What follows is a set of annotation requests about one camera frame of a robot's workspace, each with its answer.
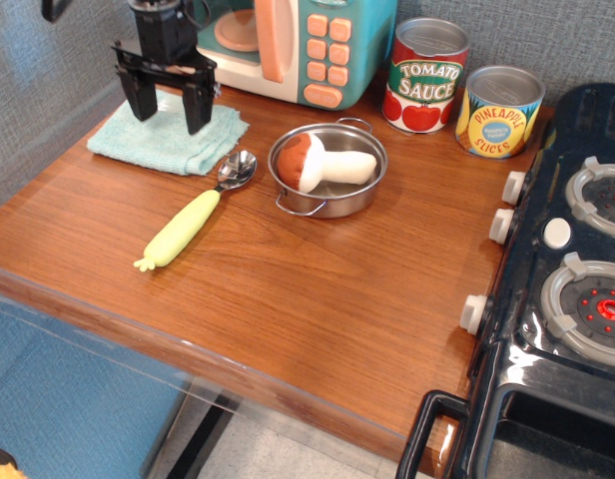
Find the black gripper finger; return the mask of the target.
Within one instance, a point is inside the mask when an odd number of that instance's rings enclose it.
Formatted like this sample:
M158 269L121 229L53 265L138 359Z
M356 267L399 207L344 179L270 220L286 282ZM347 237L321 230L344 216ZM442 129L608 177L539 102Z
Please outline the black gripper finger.
M157 97L154 82L142 71L118 67L117 74L132 113L141 122L157 112Z
M182 92L188 133L194 135L211 121L214 100L219 95L219 84L216 82L208 85L189 83Z

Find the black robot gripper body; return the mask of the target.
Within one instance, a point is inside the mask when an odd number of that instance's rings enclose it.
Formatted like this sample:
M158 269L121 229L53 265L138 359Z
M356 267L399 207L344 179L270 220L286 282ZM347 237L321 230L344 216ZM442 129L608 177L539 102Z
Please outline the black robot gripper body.
M130 1L138 38L116 40L116 70L127 89L146 84L183 87L194 82L216 88L216 63L197 49L198 32L209 25L211 10L197 18L192 1Z

